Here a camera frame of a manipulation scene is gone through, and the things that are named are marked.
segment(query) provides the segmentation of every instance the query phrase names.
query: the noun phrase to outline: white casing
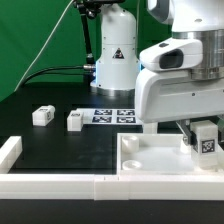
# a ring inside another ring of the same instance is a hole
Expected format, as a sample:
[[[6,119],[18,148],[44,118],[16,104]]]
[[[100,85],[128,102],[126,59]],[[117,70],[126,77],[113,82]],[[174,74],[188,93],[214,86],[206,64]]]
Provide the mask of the white casing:
[[[160,47],[161,44],[167,44],[166,47]],[[160,67],[161,55],[173,50],[179,49],[184,54],[184,61],[181,67],[172,69],[162,69]],[[203,59],[203,46],[200,40],[185,39],[177,40],[170,38],[162,43],[150,47],[140,53],[140,61],[142,65],[151,71],[167,71],[187,69],[197,66]]]
[[[148,1],[148,11],[152,11],[157,6],[158,0],[149,0]],[[165,21],[163,21],[164,24],[173,24],[173,15],[174,15],[174,7],[173,2],[170,1],[170,8],[169,8],[169,14]]]
[[[139,73],[136,57],[136,20],[117,4],[104,5],[102,54],[96,62],[96,79],[91,86],[105,90],[131,90]],[[120,49],[124,58],[113,58]]]
[[[155,73],[143,69],[136,81],[135,112],[144,123],[224,113],[224,79],[193,81],[189,71]]]
[[[223,0],[171,0],[173,32],[209,31],[224,28]]]

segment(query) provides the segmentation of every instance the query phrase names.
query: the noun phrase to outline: metal bracket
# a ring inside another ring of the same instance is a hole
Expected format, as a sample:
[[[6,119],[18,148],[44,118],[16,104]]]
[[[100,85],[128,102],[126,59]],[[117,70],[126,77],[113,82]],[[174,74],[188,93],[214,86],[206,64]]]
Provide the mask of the metal bracket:
[[[183,133],[183,142],[185,145],[192,145],[192,133],[190,131],[190,120],[176,121],[177,126]]]

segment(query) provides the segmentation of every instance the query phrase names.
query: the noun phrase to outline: white block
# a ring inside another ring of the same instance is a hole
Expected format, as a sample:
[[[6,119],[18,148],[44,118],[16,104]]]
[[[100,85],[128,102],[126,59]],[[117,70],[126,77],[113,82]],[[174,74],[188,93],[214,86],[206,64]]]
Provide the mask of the white block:
[[[83,126],[83,111],[72,110],[67,118],[68,131],[81,131]]]
[[[21,137],[10,137],[0,149],[0,173],[6,174],[22,152]]]
[[[144,134],[157,134],[158,123],[144,123],[142,127]]]
[[[33,125],[46,126],[50,121],[54,119],[55,107],[42,106],[32,113]]]
[[[218,126],[211,121],[191,123],[197,144],[192,147],[191,157],[196,166],[210,168],[218,165]]]

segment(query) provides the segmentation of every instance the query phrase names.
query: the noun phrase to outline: warning label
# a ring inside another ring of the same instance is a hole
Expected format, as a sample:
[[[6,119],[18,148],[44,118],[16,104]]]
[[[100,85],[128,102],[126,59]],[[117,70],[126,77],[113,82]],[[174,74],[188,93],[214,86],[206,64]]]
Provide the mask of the warning label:
[[[120,48],[117,49],[116,53],[113,56],[114,59],[124,59],[124,55]]]

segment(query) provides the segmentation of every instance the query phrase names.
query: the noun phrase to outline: white cylindrical housing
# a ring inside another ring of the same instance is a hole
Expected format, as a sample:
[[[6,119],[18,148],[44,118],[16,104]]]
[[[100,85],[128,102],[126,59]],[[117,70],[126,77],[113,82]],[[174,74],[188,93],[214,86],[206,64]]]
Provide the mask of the white cylindrical housing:
[[[223,0],[172,0],[173,32],[224,29]]]
[[[102,54],[96,63],[96,80],[103,90],[133,90],[139,73],[136,57],[136,20],[117,4],[102,7]]]

